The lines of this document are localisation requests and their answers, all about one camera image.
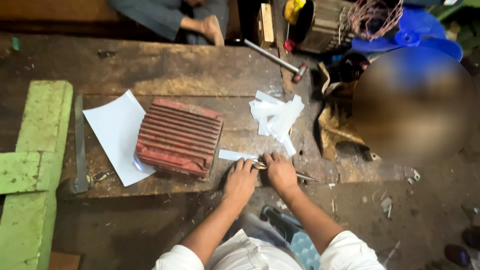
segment gray trousers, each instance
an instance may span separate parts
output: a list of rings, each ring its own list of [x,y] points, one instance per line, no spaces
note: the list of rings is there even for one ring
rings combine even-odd
[[[174,41],[180,22],[186,17],[181,11],[182,0],[107,0],[110,7],[149,28],[158,35]],[[228,0],[207,0],[204,5],[193,8],[193,19],[215,15],[220,23],[223,38],[227,32]],[[186,31],[189,44],[212,45],[201,34]]]

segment white shirt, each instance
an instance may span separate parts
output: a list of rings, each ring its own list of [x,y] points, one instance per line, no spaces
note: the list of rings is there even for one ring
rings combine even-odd
[[[339,233],[320,257],[323,270],[385,270],[375,251],[350,231]],[[208,264],[188,248],[176,245],[160,256],[153,270],[302,270],[287,253],[248,237],[243,230],[220,245]]]

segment blue fan blade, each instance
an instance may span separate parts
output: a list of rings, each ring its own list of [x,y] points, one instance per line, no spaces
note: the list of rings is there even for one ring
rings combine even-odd
[[[451,40],[441,38],[424,38],[420,41],[419,47],[428,47],[444,52],[460,62],[463,57],[462,47]]]
[[[444,27],[430,13],[423,9],[403,8],[398,22],[400,31],[415,32],[420,37],[437,37],[446,39]]]
[[[372,41],[364,40],[359,37],[354,37],[352,40],[352,48],[358,51],[386,51],[397,49],[400,46],[393,40],[379,37]]]

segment person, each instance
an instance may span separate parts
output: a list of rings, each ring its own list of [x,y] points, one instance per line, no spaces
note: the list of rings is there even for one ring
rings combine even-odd
[[[223,46],[228,22],[228,0],[107,0],[110,7],[174,41],[179,29],[189,44]],[[180,9],[188,4],[193,18]]]
[[[265,153],[268,178],[320,256],[323,270],[384,270],[375,252],[352,232],[345,231],[300,190],[295,169],[287,159]],[[230,169],[220,205],[180,245],[163,254],[154,270],[301,270],[288,252],[243,230],[220,245],[253,193],[258,170],[240,159]]]

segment white plastic sheet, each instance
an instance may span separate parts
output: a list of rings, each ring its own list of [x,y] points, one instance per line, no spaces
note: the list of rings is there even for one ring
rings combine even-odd
[[[257,159],[258,156],[250,155],[250,154],[244,154],[244,153],[239,153],[239,152],[234,152],[234,151],[228,151],[228,150],[220,150],[218,153],[218,158],[219,159],[224,159],[224,160],[233,160],[237,161],[240,158],[244,159]]]
[[[141,171],[134,163],[138,131],[145,111],[130,90],[106,105],[84,110],[84,115],[124,186],[155,172],[146,164],[142,164]]]
[[[297,151],[288,136],[288,132],[304,108],[301,97],[295,95],[292,101],[284,103],[268,94],[257,91],[255,98],[261,100],[261,102],[252,100],[249,104],[253,118],[259,122],[258,134],[272,135],[285,146],[289,156],[295,155]]]

